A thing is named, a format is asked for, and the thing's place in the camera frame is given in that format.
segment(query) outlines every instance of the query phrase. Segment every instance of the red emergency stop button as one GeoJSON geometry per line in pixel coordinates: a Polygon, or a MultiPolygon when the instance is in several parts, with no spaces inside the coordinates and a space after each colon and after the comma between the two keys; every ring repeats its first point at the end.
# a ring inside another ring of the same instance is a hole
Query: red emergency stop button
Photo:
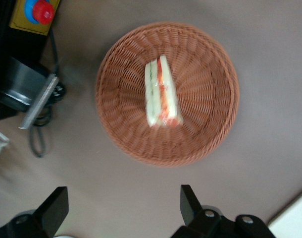
{"type": "Polygon", "coordinates": [[[49,24],[54,17],[54,8],[45,0],[38,0],[32,8],[33,18],[41,24],[49,24]]]}

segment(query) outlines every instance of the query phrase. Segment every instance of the gray floor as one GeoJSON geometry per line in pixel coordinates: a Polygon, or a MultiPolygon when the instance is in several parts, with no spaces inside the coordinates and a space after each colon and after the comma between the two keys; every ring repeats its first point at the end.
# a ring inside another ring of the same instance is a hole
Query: gray floor
{"type": "MultiPolygon", "coordinates": [[[[226,217],[264,221],[302,190],[302,0],[62,1],[54,24],[68,94],[46,128],[48,155],[34,158],[23,115],[0,121],[11,144],[0,157],[0,226],[57,187],[70,212],[59,234],[78,238],[170,237],[183,223],[180,184],[226,217]],[[160,20],[191,23],[219,41],[238,73],[239,112],[203,160],[162,169],[136,162],[108,139],[94,83],[108,48],[160,20]]],[[[43,58],[51,65],[49,46],[43,58]]]]}

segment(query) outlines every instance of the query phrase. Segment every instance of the plastic wrap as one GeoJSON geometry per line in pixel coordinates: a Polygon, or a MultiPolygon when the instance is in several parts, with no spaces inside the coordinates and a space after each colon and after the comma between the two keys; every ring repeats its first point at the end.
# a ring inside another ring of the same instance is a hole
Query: plastic wrap
{"type": "Polygon", "coordinates": [[[181,124],[175,85],[165,56],[147,63],[145,87],[149,126],[175,127],[181,124]]]}

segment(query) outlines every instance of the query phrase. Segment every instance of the metal screw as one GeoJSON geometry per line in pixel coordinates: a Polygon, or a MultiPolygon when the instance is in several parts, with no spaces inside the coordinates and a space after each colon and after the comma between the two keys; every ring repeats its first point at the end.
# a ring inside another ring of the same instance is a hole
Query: metal screw
{"type": "Polygon", "coordinates": [[[205,215],[207,216],[207,217],[214,217],[215,216],[215,214],[212,212],[212,211],[205,211],[205,215]]]}
{"type": "Polygon", "coordinates": [[[20,216],[20,217],[17,218],[16,224],[24,223],[27,220],[28,220],[28,216],[20,216]]]}
{"type": "Polygon", "coordinates": [[[245,223],[248,223],[248,224],[252,224],[253,223],[253,220],[250,217],[242,217],[242,220],[245,223]]]}

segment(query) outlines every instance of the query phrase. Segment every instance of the woven basket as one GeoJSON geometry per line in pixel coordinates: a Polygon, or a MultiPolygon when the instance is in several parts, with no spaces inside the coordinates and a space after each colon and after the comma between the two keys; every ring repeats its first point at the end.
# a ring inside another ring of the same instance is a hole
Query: woven basket
{"type": "Polygon", "coordinates": [[[174,22],[139,27],[122,37],[101,63],[96,84],[101,122],[123,151],[156,166],[201,159],[229,132],[238,108],[234,67],[223,48],[198,28],[174,22]],[[165,55],[183,124],[150,128],[145,109],[145,65],[165,55]]]}

